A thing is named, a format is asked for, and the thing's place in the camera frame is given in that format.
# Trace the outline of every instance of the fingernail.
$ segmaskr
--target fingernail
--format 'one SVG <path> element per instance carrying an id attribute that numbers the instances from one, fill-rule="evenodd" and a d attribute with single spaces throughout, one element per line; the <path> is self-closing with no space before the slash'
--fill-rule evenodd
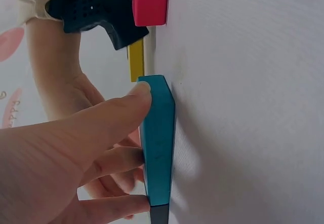
<path id="1" fill-rule="evenodd" d="M 133 96 L 146 96 L 151 91 L 150 85 L 145 81 L 140 81 L 135 87 L 128 93 Z"/>

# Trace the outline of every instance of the block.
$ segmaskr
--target block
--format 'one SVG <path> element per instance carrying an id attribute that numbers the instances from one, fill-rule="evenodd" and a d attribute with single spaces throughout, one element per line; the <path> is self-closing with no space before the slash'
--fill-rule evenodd
<path id="1" fill-rule="evenodd" d="M 139 76 L 144 76 L 143 39 L 140 39 L 127 47 L 127 57 L 130 63 L 131 82 L 136 82 Z"/>
<path id="2" fill-rule="evenodd" d="M 153 206 L 150 210 L 151 224 L 169 223 L 169 205 Z"/>
<path id="3" fill-rule="evenodd" d="M 164 25 L 167 21 L 168 0 L 133 0 L 136 26 Z"/>
<path id="4" fill-rule="evenodd" d="M 161 75 L 139 77 L 151 86 L 152 105 L 140 125 L 144 183 L 151 207 L 169 205 L 175 131 L 175 102 Z"/>

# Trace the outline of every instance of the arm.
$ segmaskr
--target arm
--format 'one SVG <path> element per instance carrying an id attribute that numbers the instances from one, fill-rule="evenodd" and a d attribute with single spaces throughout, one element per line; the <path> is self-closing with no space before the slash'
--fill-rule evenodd
<path id="1" fill-rule="evenodd" d="M 36 18 L 26 29 L 35 83 L 49 120 L 104 101 L 80 68 L 81 34 L 65 34 L 62 22 Z"/>
<path id="2" fill-rule="evenodd" d="M 81 34 L 65 34 L 63 23 L 31 19 L 26 24 L 30 62 L 37 88 L 70 83 L 82 71 L 79 65 Z"/>

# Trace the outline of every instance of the black clip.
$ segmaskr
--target black clip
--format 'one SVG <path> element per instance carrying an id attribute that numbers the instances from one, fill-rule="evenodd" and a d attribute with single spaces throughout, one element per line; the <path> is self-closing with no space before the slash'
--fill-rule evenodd
<path id="1" fill-rule="evenodd" d="M 135 26 L 132 0 L 51 0 L 47 12 L 64 22 L 65 33 L 76 33 L 102 26 L 115 50 L 148 34 L 146 27 Z"/>

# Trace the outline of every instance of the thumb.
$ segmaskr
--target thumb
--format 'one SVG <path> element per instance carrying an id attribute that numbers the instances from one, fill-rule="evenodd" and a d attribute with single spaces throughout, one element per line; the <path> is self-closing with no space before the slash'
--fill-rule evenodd
<path id="1" fill-rule="evenodd" d="M 87 170 L 103 152 L 119 143 L 144 120 L 151 106 L 150 86 L 139 82 L 127 96 L 114 98 L 82 110 L 68 119 L 55 121 L 63 151 Z"/>

